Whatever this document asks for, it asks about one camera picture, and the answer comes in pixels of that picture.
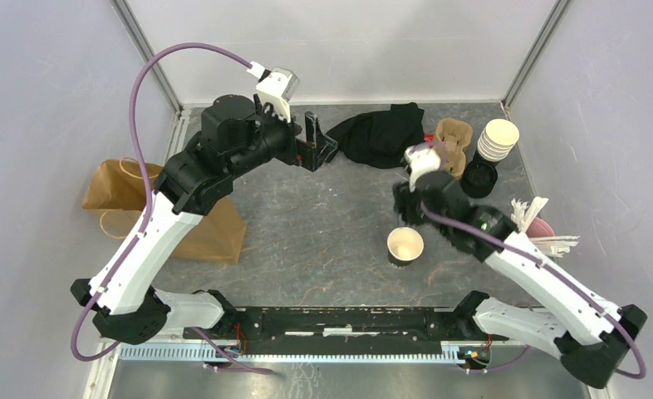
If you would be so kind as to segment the stack of black lids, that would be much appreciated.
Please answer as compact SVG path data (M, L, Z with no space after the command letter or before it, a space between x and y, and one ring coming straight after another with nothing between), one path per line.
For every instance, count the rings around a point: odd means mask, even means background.
M497 181L498 172L494 166L484 161L472 160L464 169L460 185L468 197L482 199L490 195Z

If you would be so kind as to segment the black paper coffee cup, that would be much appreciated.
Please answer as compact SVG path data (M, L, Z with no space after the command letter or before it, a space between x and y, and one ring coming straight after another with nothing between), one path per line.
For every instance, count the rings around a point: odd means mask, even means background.
M389 233L386 247L389 262L397 268L405 268L421 256L425 242L415 229L399 227Z

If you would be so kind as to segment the stack of white paper cups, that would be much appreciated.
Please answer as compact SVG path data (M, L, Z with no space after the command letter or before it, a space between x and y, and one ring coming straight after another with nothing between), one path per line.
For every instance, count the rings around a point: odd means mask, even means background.
M476 145L474 160L496 166L518 143L519 129L511 121L493 119L482 130Z

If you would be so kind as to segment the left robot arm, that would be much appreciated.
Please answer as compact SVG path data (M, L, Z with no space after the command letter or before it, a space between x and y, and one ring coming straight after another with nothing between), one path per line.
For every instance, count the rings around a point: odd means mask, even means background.
M117 342L141 344L168 328L228 337L235 317L219 292L168 293L152 281L180 241L233 192L237 178L274 159L314 171L336 148L310 111L299 126L281 120L270 101L221 96L203 110L200 130L160 171L135 232L95 277L72 284L73 297L94 312L101 336Z

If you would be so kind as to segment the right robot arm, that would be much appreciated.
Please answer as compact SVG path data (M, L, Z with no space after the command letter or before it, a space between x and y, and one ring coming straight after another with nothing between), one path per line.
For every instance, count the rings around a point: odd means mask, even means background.
M620 307L578 282L543 254L499 209L473 204L453 178L431 171L394 184L394 211L408 225L435 227L458 251L515 282L547 316L473 291L456 308L454 329L534 347L556 358L578 381L602 389L615 375L643 379L646 362L636 338L647 321L634 304Z

